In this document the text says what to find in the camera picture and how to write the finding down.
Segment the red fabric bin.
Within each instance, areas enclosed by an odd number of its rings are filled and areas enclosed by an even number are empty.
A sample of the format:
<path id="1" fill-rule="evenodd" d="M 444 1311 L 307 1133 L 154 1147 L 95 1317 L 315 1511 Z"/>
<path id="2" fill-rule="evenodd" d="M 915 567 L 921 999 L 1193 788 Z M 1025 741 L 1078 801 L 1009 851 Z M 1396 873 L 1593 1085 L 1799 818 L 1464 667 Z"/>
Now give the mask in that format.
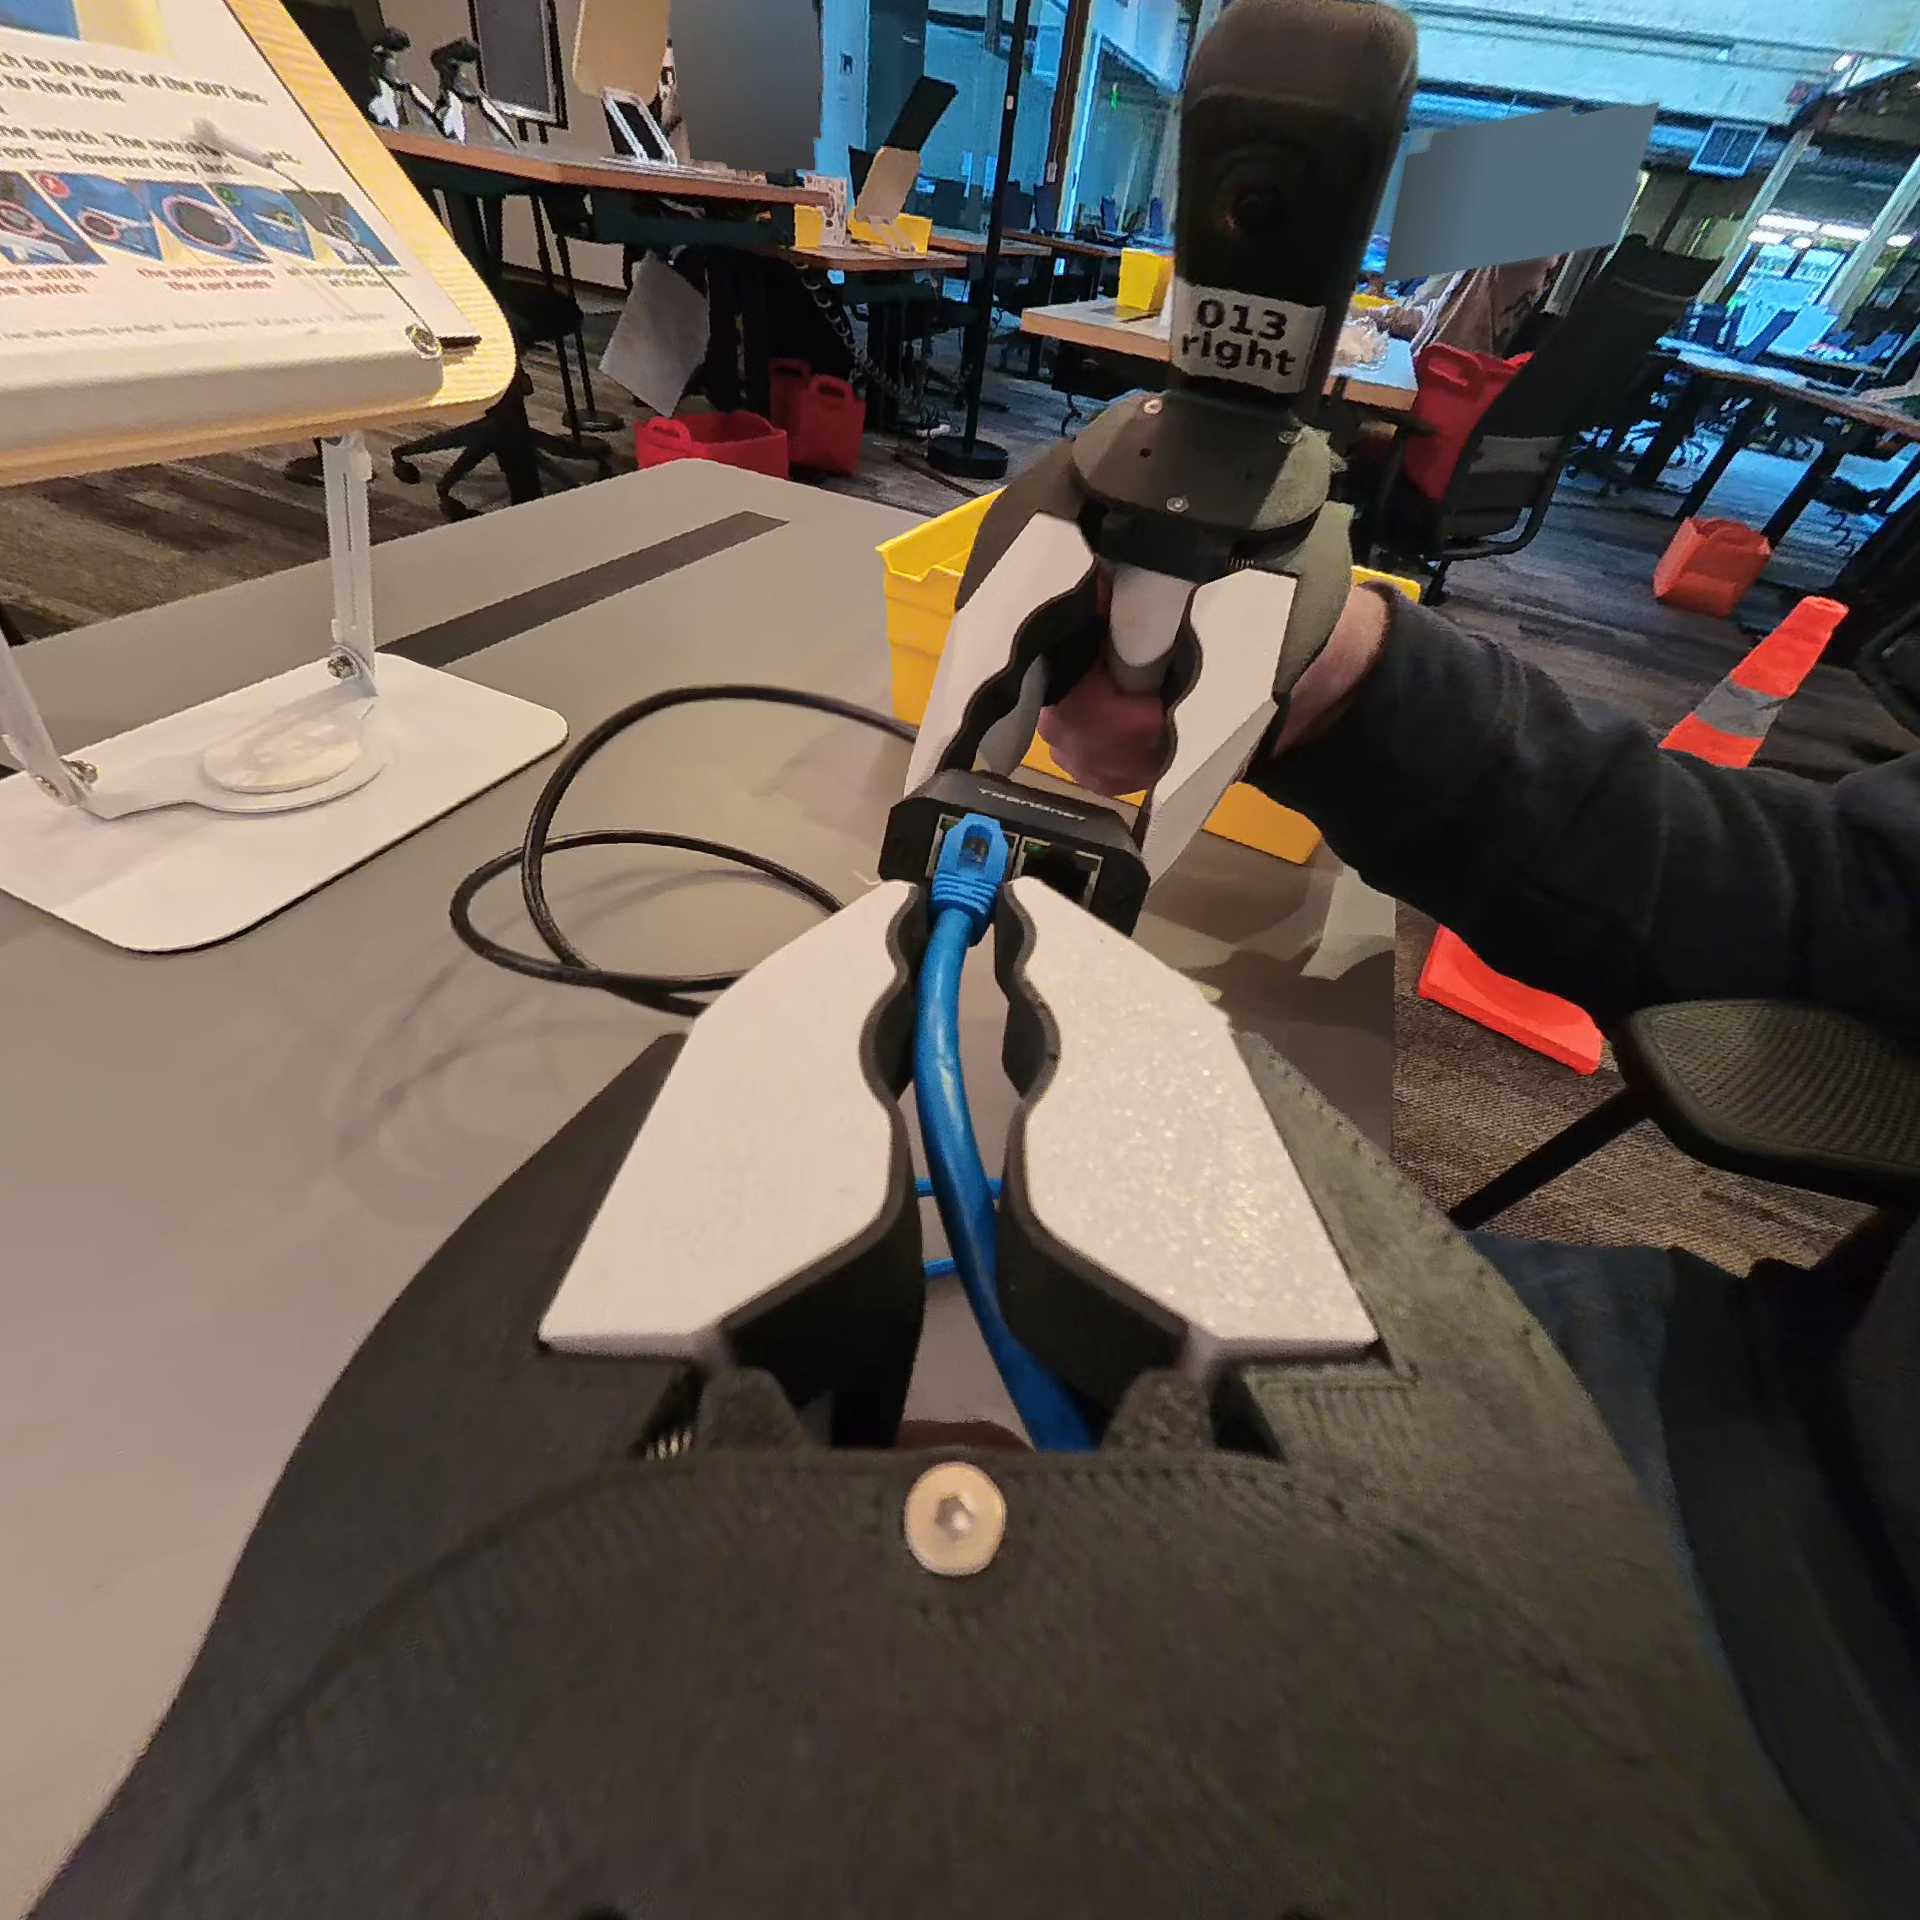
<path id="1" fill-rule="evenodd" d="M 637 468 L 667 465 L 720 465 L 769 478 L 790 476 L 788 431 L 758 413 L 693 413 L 635 425 Z"/>
<path id="2" fill-rule="evenodd" d="M 858 468 L 866 403 L 842 375 L 816 373 L 802 357 L 772 357 L 767 408 L 790 471 L 850 478 Z"/>

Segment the white board stand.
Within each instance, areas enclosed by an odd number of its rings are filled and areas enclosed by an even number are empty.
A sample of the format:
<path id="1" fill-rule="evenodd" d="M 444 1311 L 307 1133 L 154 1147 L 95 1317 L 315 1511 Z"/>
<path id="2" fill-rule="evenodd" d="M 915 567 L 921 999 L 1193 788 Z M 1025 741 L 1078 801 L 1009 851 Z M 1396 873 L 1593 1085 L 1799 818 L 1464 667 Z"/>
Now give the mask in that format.
<path id="1" fill-rule="evenodd" d="M 4 648 L 8 898 L 135 954 L 213 947 L 565 743 L 551 708 L 378 651 L 370 452 L 322 452 L 322 661 L 61 752 Z"/>

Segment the wooden office desk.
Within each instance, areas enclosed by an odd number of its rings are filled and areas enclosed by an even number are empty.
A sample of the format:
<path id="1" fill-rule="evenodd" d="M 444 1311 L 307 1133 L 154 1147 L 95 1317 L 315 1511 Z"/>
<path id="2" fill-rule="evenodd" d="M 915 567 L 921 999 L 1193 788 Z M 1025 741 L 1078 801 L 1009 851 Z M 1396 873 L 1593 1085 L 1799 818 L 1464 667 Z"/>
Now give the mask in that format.
<path id="1" fill-rule="evenodd" d="M 565 244 L 581 236 L 619 246 L 731 246 L 777 251 L 797 241 L 797 210 L 825 210 L 816 188 L 769 186 L 731 170 L 674 168 L 621 157 L 556 157 L 545 150 L 460 144 L 433 131 L 375 131 L 401 161 L 402 172 L 429 204 L 444 210 L 444 224 L 466 262 L 505 314 L 515 351 L 508 389 L 466 426 L 397 445 L 392 471 L 402 483 L 425 478 L 420 465 L 454 453 L 438 478 L 438 500 L 447 521 L 476 510 L 460 498 L 460 483 L 482 465 L 493 465 L 508 500 L 526 503 L 587 478 L 612 476 L 612 447 L 581 430 L 568 413 L 568 434 L 535 430 L 526 413 L 533 389 L 523 357 L 529 347 L 554 347 L 561 357 L 563 397 L 576 403 L 568 347 L 586 347 L 586 314 L 568 276 Z"/>
<path id="2" fill-rule="evenodd" d="M 1168 319 L 1124 319 L 1117 300 L 1029 305 L 1022 314 L 1020 330 L 1045 344 L 1064 344 L 1084 354 L 1141 362 L 1156 373 L 1169 366 Z M 1415 355 L 1401 341 L 1388 341 L 1385 357 L 1372 366 L 1333 366 L 1324 387 L 1326 397 L 1395 415 L 1410 413 L 1417 392 Z"/>

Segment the white hanging paper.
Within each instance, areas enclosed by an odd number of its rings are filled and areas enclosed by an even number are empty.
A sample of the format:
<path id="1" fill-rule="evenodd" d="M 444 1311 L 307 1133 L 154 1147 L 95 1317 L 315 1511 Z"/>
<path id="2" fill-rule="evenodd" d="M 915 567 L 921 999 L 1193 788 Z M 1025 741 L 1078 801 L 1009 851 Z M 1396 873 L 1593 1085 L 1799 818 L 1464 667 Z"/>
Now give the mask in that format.
<path id="1" fill-rule="evenodd" d="M 656 418 L 674 418 L 705 362 L 711 305 L 667 257 L 635 267 L 625 305 L 599 357 L 599 373 Z"/>

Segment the person's right hand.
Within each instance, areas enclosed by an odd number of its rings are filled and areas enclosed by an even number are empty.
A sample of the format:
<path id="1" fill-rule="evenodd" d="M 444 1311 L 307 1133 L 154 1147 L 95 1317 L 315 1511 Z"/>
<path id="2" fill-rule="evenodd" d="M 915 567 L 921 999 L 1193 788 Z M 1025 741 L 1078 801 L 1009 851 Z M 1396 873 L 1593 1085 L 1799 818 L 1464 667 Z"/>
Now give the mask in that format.
<path id="1" fill-rule="evenodd" d="M 1327 641 L 1280 702 L 1275 729 L 1253 755 L 1252 773 L 1336 725 L 1372 673 L 1393 620 L 1411 608 L 1405 593 L 1379 582 L 1359 582 L 1348 593 Z M 1124 687 L 1101 639 L 1085 671 L 1041 710 L 1040 732 L 1071 780 L 1104 797 L 1127 797 L 1156 788 L 1162 773 L 1169 708 L 1158 688 Z"/>

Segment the black network switch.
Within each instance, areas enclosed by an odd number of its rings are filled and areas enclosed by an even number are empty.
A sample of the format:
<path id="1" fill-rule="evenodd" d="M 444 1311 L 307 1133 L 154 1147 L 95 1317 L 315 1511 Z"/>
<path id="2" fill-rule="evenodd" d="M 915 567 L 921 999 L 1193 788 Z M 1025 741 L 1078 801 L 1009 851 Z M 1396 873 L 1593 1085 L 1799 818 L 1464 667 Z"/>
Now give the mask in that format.
<path id="1" fill-rule="evenodd" d="M 1151 878 L 1124 814 L 995 776 L 946 769 L 906 792 L 885 818 L 877 878 L 931 884 L 947 829 L 967 814 L 1001 829 L 1008 880 L 1040 878 L 1117 935 L 1136 933 Z"/>

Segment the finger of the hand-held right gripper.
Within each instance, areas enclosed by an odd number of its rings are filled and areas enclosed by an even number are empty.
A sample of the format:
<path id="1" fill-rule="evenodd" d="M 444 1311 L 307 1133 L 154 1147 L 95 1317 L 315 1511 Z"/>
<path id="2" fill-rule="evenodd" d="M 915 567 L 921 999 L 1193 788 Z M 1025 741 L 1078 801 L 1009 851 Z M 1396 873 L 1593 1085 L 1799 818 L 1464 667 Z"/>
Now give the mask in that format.
<path id="1" fill-rule="evenodd" d="M 1295 576 L 1242 567 L 1194 589 L 1174 646 L 1166 764 L 1141 809 L 1141 861 L 1158 885 L 1249 767 L 1279 713 Z"/>
<path id="2" fill-rule="evenodd" d="M 1034 516 L 955 610 L 904 792 L 946 773 L 1011 776 L 1104 632 L 1101 566 L 1080 523 Z"/>

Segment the person's right forearm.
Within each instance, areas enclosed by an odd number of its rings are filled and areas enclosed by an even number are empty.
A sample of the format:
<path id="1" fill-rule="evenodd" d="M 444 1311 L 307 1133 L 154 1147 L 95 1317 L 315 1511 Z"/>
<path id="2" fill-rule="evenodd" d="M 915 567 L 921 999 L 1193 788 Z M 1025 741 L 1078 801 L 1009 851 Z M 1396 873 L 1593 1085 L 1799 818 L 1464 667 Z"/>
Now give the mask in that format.
<path id="1" fill-rule="evenodd" d="M 1832 785 L 1671 755 L 1358 586 L 1258 785 L 1370 885 L 1599 1024 L 1792 999 L 1918 1029 L 1918 760 Z"/>

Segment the wood edged instruction board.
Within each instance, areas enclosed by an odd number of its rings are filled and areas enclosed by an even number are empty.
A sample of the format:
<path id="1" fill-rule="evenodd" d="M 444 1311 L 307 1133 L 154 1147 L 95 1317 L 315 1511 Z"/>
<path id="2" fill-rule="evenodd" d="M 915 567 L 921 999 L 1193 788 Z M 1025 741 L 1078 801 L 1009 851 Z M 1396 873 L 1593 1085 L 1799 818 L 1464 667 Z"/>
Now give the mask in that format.
<path id="1" fill-rule="evenodd" d="M 287 4 L 4 2 L 2 482 L 470 420 L 515 351 Z"/>

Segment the orange fabric bin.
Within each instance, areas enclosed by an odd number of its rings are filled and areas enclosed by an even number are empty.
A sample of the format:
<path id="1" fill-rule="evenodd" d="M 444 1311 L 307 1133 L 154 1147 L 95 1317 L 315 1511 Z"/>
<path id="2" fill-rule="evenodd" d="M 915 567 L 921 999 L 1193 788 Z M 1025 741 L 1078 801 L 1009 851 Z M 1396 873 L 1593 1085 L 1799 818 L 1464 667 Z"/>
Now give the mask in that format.
<path id="1" fill-rule="evenodd" d="M 1737 519 L 1681 519 L 1653 567 L 1652 595 L 1675 611 L 1732 618 L 1773 552 L 1773 541 Z"/>

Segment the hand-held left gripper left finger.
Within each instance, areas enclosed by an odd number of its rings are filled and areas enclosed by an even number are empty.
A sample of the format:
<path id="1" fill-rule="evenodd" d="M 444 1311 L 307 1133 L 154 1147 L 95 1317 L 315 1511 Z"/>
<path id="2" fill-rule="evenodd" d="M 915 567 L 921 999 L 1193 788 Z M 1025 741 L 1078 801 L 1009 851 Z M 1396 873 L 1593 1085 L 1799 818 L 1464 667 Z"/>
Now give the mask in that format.
<path id="1" fill-rule="evenodd" d="M 774 1378 L 835 1443 L 894 1443 L 922 1337 L 900 1115 L 925 908 L 883 880 L 683 1033 L 538 1337 L 577 1360 Z"/>

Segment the red bag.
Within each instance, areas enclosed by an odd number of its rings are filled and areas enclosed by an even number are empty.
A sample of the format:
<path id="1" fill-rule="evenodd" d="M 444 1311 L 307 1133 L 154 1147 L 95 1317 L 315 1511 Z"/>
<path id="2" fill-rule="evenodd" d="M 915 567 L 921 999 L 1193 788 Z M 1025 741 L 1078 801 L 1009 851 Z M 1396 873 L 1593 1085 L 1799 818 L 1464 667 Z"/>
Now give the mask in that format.
<path id="1" fill-rule="evenodd" d="M 1499 357 L 1447 344 L 1431 344 L 1415 355 L 1415 408 L 1407 415 L 1401 476 L 1420 498 L 1438 503 L 1447 497 L 1465 441 L 1531 357 Z"/>

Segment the yellow plastic bin with divider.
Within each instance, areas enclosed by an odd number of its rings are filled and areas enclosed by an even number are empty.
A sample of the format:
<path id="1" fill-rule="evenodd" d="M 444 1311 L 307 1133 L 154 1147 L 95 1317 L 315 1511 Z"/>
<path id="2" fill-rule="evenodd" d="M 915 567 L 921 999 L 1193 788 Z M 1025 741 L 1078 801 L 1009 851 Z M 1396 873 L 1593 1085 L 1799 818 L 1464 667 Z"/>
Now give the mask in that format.
<path id="1" fill-rule="evenodd" d="M 966 573 L 974 558 L 974 544 L 989 516 L 989 509 L 1004 493 L 988 493 L 971 507 L 925 521 L 910 532 L 879 545 L 883 562 L 885 595 L 885 644 L 894 671 L 894 708 L 908 722 L 921 722 L 937 687 L 947 635 L 967 595 Z M 1179 581 L 1187 593 L 1208 581 L 1225 578 L 1235 567 L 1230 545 L 1215 537 L 1174 535 L 1143 531 L 1132 537 L 1143 558 L 1117 552 L 1109 566 L 1114 582 L 1127 566 Z M 1174 858 L 1185 853 L 1203 831 L 1249 846 L 1290 863 L 1303 863 L 1321 843 L 1324 834 L 1306 814 L 1256 794 L 1252 778 L 1225 788 L 1204 821 L 1182 826 L 1179 842 L 1169 851 L 1147 850 L 1145 863 L 1156 878 L 1166 875 Z"/>

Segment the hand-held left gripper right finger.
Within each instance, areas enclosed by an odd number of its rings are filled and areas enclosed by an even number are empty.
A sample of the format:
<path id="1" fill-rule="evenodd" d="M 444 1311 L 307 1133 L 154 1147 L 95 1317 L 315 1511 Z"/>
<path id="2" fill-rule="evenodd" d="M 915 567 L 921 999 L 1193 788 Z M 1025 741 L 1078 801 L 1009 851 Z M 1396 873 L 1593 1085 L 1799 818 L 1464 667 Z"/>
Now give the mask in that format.
<path id="1" fill-rule="evenodd" d="M 1230 1017 L 1037 878 L 997 901 L 1018 1091 L 997 1298 L 1074 1397 L 1114 1413 L 1147 1373 L 1215 1391 L 1268 1363 L 1351 1363 L 1379 1331 Z"/>

